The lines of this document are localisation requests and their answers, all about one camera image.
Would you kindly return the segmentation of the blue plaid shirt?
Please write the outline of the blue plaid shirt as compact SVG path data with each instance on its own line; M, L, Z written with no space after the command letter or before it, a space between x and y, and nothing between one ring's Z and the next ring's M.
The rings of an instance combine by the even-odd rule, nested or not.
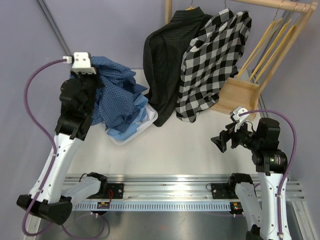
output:
M138 115L134 101L147 88L136 83L136 73L129 67L105 56L93 56L91 63L104 84L96 91L91 124L124 132Z

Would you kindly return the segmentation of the light blue shirt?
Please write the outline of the light blue shirt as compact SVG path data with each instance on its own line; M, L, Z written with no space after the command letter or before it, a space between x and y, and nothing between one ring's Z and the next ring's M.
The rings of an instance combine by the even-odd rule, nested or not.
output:
M134 105L138 108L138 115L128 126L128 128L124 132L111 128L107 134L117 141L125 141L135 134L137 132L137 128L141 125L142 120L146 117L147 103L148 99L143 94L140 94L134 101Z

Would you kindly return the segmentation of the black white checkered shirt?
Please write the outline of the black white checkered shirt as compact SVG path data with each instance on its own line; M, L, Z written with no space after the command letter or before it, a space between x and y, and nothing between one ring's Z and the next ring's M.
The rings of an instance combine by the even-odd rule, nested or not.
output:
M229 8L211 17L182 56L176 117L194 123L220 100L220 91L243 56L252 27L247 10Z

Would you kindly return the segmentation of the yellow hanger of blue shirt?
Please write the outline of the yellow hanger of blue shirt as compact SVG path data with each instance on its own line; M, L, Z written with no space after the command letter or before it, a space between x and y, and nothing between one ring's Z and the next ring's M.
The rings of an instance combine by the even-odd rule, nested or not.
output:
M265 71L271 66L271 63L276 59L276 57L280 54L280 50L285 44L285 41L292 33L295 28L292 25L292 20L288 20L286 22L283 21L279 24L279 27L272 34L270 39L269 47L266 48L262 58L259 60L255 68L253 69L248 81L257 84L258 80L262 77Z

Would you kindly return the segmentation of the hanger of plaid shirt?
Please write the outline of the hanger of plaid shirt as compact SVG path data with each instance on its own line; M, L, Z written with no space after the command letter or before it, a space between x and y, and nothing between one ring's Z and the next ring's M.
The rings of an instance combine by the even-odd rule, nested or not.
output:
M257 43L257 45L255 46L255 48L253 49L253 51L251 52L251 54L249 55L249 57L247 58L247 60L243 64L243 66L241 67L241 69L238 71L237 79L240 78L240 76L244 73L244 71L251 64L251 62L257 57L258 53L263 49L263 47L265 46L267 41L270 39L272 34L275 33L275 31L277 30L279 25L282 23L282 21L283 21L283 18L281 17L280 19L273 20L270 23L270 25L268 26L268 28L266 29L266 31L262 35L262 37L259 40L259 42Z

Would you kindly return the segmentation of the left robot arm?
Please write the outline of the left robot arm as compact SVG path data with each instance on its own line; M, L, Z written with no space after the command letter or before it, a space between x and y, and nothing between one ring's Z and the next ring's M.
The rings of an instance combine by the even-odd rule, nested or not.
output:
M103 87L98 73L72 72L62 84L61 111L50 156L30 192L16 201L27 213L62 225L74 206L89 197L103 199L108 194L107 177L96 172L63 189L71 162L91 127L96 92Z

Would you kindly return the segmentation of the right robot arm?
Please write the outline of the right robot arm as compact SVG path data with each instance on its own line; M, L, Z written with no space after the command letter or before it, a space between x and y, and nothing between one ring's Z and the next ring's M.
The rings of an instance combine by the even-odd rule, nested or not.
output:
M233 173L224 184L228 195L238 198L247 222L247 240L290 240L286 207L285 171L288 158L279 146L280 124L271 118L261 118L256 131L249 131L244 122L239 129L231 123L211 141L224 153L227 142L231 148L242 146L251 151L258 173L261 199L249 174Z

